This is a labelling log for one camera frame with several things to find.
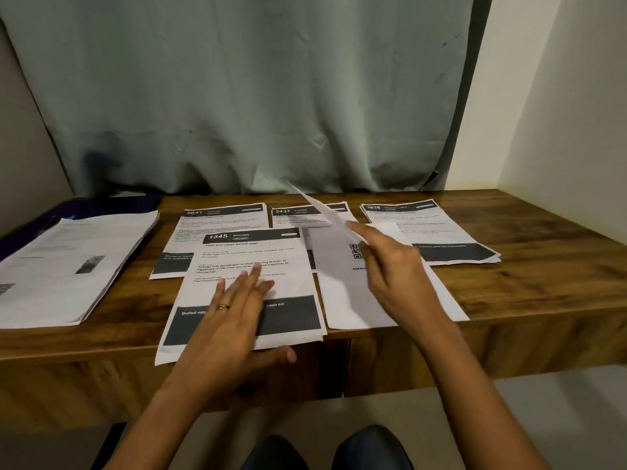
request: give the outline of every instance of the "hand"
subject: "hand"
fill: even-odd
[[[224,389],[234,387],[254,370],[278,363],[296,362],[290,347],[253,352],[263,297],[274,281],[257,284],[262,267],[255,264],[250,275],[242,272],[224,290],[216,285],[209,309],[164,383],[164,388],[199,407]]]
[[[420,342],[441,325],[452,323],[427,277],[417,248],[401,244],[365,224],[347,221],[346,225],[369,243],[359,245],[368,288],[413,339]]]

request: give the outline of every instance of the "gray curtain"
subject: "gray curtain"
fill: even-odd
[[[75,192],[419,189],[473,0],[0,0]]]

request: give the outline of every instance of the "floor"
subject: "floor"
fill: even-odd
[[[627,462],[627,367],[499,380],[513,413],[555,469],[619,469]],[[170,470],[238,469],[263,436],[283,435],[311,470],[330,468],[335,447],[379,423],[417,469],[462,469],[435,389],[202,415]],[[3,468],[89,469],[108,427],[1,436]]]

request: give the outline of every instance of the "white paper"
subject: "white paper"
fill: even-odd
[[[395,223],[372,226],[397,241],[410,245]],[[359,246],[330,228],[312,229],[310,236],[329,328],[353,330],[396,326],[396,322],[368,290],[365,262]],[[426,263],[423,262],[423,266],[446,314],[455,321],[468,320],[440,278]]]
[[[327,204],[327,206],[335,211],[343,221],[356,221],[346,201]],[[301,227],[303,229],[309,263],[312,270],[315,271],[314,253],[309,243],[309,228],[330,227],[332,226],[331,222],[313,205],[272,208],[271,217],[272,227]]]
[[[265,203],[186,209],[150,278],[184,277],[196,246],[207,234],[265,227],[269,227]]]
[[[404,204],[362,204],[372,223],[396,222],[430,266],[500,262],[500,254],[479,244],[434,200]]]
[[[333,226],[336,226],[339,230],[341,230],[342,234],[347,236],[351,241],[354,241],[357,243],[364,241],[366,244],[368,243],[368,241],[366,241],[363,237],[359,236],[359,234],[354,232],[352,229],[349,229],[346,226],[346,220],[342,219],[341,216],[338,213],[336,213],[334,210],[332,210],[329,206],[327,206],[321,201],[318,201],[316,198],[312,198],[311,196],[306,195],[301,190],[296,188],[293,184],[288,182],[288,185],[294,188],[303,198],[309,201],[309,203],[313,207],[315,207],[320,214],[322,214],[325,218],[327,218],[327,221],[329,221]]]
[[[264,300],[255,349],[320,341],[327,334],[302,231],[255,229],[208,234],[194,258],[164,329],[155,365],[178,360],[207,310],[219,278],[229,286],[241,271],[262,264],[275,281]]]
[[[81,323],[158,218],[62,219],[0,262],[0,328]]]

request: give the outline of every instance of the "left hand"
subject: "left hand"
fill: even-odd
[[[238,385],[252,371],[296,362],[290,347],[253,352],[263,297],[274,285],[258,283],[261,270],[255,264],[227,290],[224,279],[217,282],[209,309],[164,383],[164,389],[191,400],[199,411],[212,396]]]

